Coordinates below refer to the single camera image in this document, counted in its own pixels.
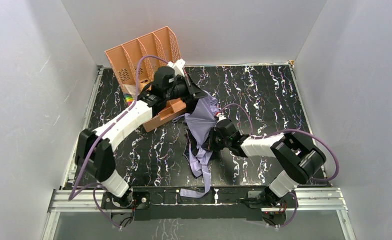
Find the lavender folding umbrella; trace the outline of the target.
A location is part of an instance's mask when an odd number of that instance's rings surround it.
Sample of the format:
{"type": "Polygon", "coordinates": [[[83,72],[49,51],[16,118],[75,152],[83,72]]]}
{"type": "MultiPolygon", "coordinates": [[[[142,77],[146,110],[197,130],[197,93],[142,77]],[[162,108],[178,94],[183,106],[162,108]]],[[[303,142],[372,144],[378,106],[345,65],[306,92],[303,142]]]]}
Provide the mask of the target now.
{"type": "Polygon", "coordinates": [[[187,125],[187,143],[183,155],[189,162],[191,171],[195,177],[203,177],[204,192],[190,189],[180,189],[180,196],[188,198],[201,198],[206,195],[211,187],[211,173],[208,163],[212,151],[205,150],[202,145],[208,139],[210,130],[216,125],[215,115],[219,112],[218,100],[210,93],[198,100],[192,113],[182,114],[172,120],[177,122],[181,117],[187,125]]]}

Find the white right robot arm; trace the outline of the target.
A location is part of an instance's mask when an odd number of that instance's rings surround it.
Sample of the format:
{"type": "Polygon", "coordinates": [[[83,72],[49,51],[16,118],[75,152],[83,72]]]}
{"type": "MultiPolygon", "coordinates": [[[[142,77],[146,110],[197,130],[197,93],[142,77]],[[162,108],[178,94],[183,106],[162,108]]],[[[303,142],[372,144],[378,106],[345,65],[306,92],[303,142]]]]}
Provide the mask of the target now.
{"type": "Polygon", "coordinates": [[[247,194],[252,203],[275,204],[287,193],[304,185],[326,162],[324,153],[299,130],[282,130],[267,136],[242,134],[229,119],[220,120],[209,132],[203,148],[210,151],[229,149],[238,157],[274,157],[282,172],[259,193],[247,194]]]}

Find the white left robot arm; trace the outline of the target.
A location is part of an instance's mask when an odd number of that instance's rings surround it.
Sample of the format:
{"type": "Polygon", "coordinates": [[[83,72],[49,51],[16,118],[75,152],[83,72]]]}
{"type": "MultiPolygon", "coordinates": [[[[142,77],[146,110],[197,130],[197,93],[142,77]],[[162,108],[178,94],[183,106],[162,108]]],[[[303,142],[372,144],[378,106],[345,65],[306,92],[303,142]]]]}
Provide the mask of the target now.
{"type": "Polygon", "coordinates": [[[207,92],[185,74],[182,67],[174,69],[162,66],[154,79],[145,85],[131,106],[105,125],[84,129],[78,137],[75,164],[80,168],[76,183],[84,171],[88,171],[108,192],[123,199],[130,193],[129,184],[116,170],[113,156],[119,144],[141,125],[157,116],[170,100],[180,99],[195,106],[207,92]]]}

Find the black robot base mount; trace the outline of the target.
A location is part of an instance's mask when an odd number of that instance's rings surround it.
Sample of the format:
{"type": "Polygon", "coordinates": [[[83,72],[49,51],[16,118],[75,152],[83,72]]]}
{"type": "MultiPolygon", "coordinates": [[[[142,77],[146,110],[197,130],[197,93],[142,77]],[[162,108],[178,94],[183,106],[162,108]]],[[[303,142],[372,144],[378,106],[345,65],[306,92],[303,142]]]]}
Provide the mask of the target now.
{"type": "Polygon", "coordinates": [[[275,197],[265,186],[211,187],[200,198],[185,197],[177,187],[134,187],[127,200],[104,193],[101,208],[130,213],[136,221],[159,219],[245,219],[280,227],[294,218],[295,192],[275,197]]]}

